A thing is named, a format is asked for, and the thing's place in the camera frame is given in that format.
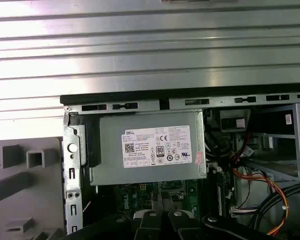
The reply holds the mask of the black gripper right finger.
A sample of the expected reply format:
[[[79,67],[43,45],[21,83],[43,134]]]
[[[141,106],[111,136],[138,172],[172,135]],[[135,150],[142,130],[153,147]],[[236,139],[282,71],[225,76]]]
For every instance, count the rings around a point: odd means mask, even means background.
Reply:
[[[168,234],[167,240],[173,235],[176,240],[274,240],[275,237],[246,225],[240,224],[230,218],[219,215],[218,198],[199,196],[195,198],[199,207],[199,217],[191,211],[176,209],[170,196],[163,197],[165,219],[163,232]]]

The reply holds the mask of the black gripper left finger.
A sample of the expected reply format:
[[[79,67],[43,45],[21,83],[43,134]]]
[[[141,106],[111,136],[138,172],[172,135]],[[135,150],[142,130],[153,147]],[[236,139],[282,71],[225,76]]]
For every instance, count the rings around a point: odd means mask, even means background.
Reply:
[[[100,219],[64,238],[66,240],[159,240],[164,213],[163,192],[154,192],[152,209],[135,212],[131,219],[116,213]]]

